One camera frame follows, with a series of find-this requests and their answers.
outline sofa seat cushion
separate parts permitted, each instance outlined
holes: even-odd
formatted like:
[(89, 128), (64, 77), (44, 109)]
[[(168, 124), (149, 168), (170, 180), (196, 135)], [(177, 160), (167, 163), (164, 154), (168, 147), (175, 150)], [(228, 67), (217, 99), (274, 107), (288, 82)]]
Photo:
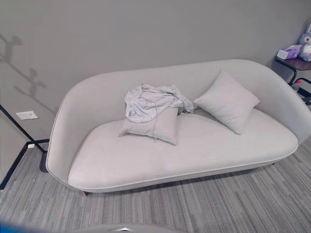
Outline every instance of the sofa seat cushion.
[(69, 184), (89, 192), (118, 191), (254, 168), (298, 147), (290, 130), (257, 109), (243, 135), (203, 110), (177, 118), (177, 146), (147, 136), (118, 137), (123, 120), (95, 128), (75, 157)]

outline carpet floor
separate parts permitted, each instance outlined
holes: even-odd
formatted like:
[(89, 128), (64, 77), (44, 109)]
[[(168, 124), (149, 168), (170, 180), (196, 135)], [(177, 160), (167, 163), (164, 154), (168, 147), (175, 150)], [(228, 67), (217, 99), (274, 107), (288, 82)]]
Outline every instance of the carpet floor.
[(41, 173), (40, 156), (28, 149), (1, 191), (0, 221), (53, 232), (121, 222), (189, 233), (311, 232), (311, 138), (275, 165), (88, 196)]

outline sofa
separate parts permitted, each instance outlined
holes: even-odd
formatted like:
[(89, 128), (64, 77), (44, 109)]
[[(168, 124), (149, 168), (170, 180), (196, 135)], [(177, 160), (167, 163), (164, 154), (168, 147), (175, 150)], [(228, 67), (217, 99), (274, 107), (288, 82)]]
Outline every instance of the sofa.
[[(118, 132), (129, 89), (175, 84), (191, 101), (226, 70), (260, 103), (245, 132), (233, 133), (208, 112), (177, 117), (178, 145)], [(311, 134), (311, 112), (269, 68), (248, 60), (221, 60), (104, 73), (85, 79), (64, 97), (46, 167), (64, 185), (112, 192), (273, 164)]]

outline throw pillow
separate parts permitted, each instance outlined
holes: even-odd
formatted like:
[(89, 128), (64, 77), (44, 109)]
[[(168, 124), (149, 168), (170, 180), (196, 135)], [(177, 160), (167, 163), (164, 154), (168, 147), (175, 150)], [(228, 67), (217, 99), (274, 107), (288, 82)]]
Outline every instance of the throw pillow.
[(168, 107), (156, 118), (148, 122), (134, 123), (128, 119), (125, 119), (119, 136), (123, 136), (126, 133), (147, 135), (176, 145), (177, 113), (178, 108)]
[(221, 70), (209, 90), (194, 102), (236, 134), (242, 134), (259, 99)]

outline black baseboard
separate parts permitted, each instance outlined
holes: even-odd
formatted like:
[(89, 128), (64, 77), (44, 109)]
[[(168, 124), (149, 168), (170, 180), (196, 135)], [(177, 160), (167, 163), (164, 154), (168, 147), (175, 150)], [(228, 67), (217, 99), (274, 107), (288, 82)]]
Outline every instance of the black baseboard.
[[(42, 139), (42, 140), (37, 140), (36, 142), (37, 143), (46, 143), (49, 141), (50, 141), (49, 139)], [(0, 184), (0, 190), (3, 190), (5, 188), (6, 184), (8, 183), (9, 179), (11, 178), (13, 172), (15, 171), (16, 167), (18, 166), (20, 160), (24, 156), (24, 153), (28, 149), (29, 144), (31, 144), (31, 142), (25, 143), (25, 145), (21, 149), (20, 153), (18, 154), (17, 158), (14, 160), (14, 162), (13, 162), (12, 166), (10, 167), (8, 173), (6, 174), (6, 176), (4, 177), (3, 181)]]
[(46, 142), (49, 142), (49, 141), (50, 141), (50, 139), (48, 138), (48, 139), (36, 140), (35, 142), (36, 143), (46, 143)]

